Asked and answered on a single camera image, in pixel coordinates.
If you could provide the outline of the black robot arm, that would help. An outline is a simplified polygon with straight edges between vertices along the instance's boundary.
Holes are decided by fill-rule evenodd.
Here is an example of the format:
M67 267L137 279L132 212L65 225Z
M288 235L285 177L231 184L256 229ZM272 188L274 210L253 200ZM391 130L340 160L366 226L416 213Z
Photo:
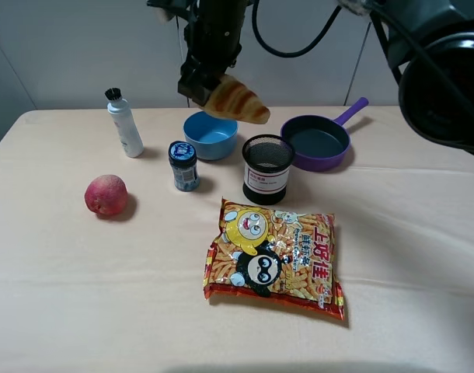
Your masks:
M474 155L474 1L339 1L316 37L298 51L265 44L257 1L150 1L165 19L186 21L186 60L178 91L209 113L227 117L215 98L239 56L242 25L279 58L299 58L348 11L367 16L399 89L399 108L422 138Z

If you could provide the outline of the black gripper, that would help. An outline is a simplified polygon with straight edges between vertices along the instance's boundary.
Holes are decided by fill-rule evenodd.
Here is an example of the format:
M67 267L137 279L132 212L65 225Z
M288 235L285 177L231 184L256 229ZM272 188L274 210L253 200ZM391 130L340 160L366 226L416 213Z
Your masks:
M205 106L221 84L219 77L235 65L242 49L240 35L247 2L185 1L184 5L187 56L177 89L198 106Z

